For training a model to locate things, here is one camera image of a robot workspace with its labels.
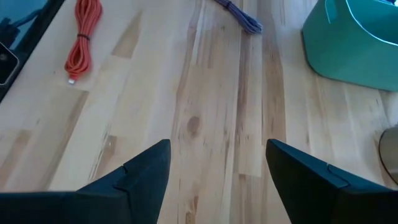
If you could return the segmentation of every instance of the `black object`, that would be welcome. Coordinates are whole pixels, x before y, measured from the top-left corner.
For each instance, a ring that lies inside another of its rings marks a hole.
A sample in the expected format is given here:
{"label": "black object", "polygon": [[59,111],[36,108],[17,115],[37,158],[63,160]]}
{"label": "black object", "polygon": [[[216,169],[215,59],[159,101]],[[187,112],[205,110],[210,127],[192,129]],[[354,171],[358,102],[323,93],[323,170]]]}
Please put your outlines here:
{"label": "black object", "polygon": [[0,43],[0,87],[4,86],[19,66],[19,59]]}
{"label": "black object", "polygon": [[225,6],[224,6],[224,9],[225,10],[228,10],[229,9],[229,6],[231,5],[231,1],[228,1],[226,4],[225,4]]}
{"label": "black object", "polygon": [[90,37],[87,36],[86,34],[77,34],[77,37],[83,37],[83,38],[85,38],[86,40],[90,41]]}
{"label": "black object", "polygon": [[0,14],[0,42],[19,59],[19,64],[12,74],[7,73],[0,65],[0,77],[6,81],[0,85],[0,101],[14,83],[63,2],[64,0],[29,0],[29,3],[26,4],[24,1],[0,0],[0,4],[7,9],[7,15],[20,14],[19,12],[23,10],[29,10],[24,17],[13,18],[16,21]]}
{"label": "black object", "polygon": [[293,224],[397,223],[398,192],[275,139],[268,140],[266,157]]}
{"label": "black object", "polygon": [[394,4],[396,2],[396,0],[383,0],[383,1],[389,2],[391,4]]}
{"label": "black object", "polygon": [[170,155],[161,140],[76,192],[0,194],[0,223],[157,223]]}

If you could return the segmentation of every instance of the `wood grain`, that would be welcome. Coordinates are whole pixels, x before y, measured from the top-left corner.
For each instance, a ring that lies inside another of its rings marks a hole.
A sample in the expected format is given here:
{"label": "wood grain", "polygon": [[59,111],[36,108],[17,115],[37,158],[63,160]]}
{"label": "wood grain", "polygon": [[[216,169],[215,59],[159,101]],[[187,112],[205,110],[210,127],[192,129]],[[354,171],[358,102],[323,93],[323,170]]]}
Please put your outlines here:
{"label": "wood grain", "polygon": [[269,138],[396,189],[376,149],[398,94],[308,67],[300,32],[316,1],[234,0],[264,24],[250,36],[215,1],[104,0],[93,68],[73,86],[76,1],[65,1],[0,103],[0,190],[76,190],[164,138],[158,223],[290,223]]}

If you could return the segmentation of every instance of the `teal plastic bin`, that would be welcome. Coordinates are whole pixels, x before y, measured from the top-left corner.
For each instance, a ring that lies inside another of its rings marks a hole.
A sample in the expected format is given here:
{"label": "teal plastic bin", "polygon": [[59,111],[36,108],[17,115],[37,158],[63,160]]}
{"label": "teal plastic bin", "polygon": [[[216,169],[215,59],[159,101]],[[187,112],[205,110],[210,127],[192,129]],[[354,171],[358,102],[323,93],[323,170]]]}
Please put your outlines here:
{"label": "teal plastic bin", "polygon": [[377,0],[318,0],[303,27],[320,75],[398,91],[398,7]]}

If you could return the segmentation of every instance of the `orange cord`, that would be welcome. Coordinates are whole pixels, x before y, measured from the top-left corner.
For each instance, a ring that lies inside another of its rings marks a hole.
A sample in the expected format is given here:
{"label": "orange cord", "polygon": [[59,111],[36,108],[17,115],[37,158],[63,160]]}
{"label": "orange cord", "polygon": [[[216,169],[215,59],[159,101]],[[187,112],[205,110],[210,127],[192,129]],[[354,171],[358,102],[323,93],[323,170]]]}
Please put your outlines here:
{"label": "orange cord", "polygon": [[80,76],[91,69],[90,37],[101,15],[100,0],[77,0],[75,16],[78,36],[65,63],[65,70],[69,73],[71,83],[77,81]]}

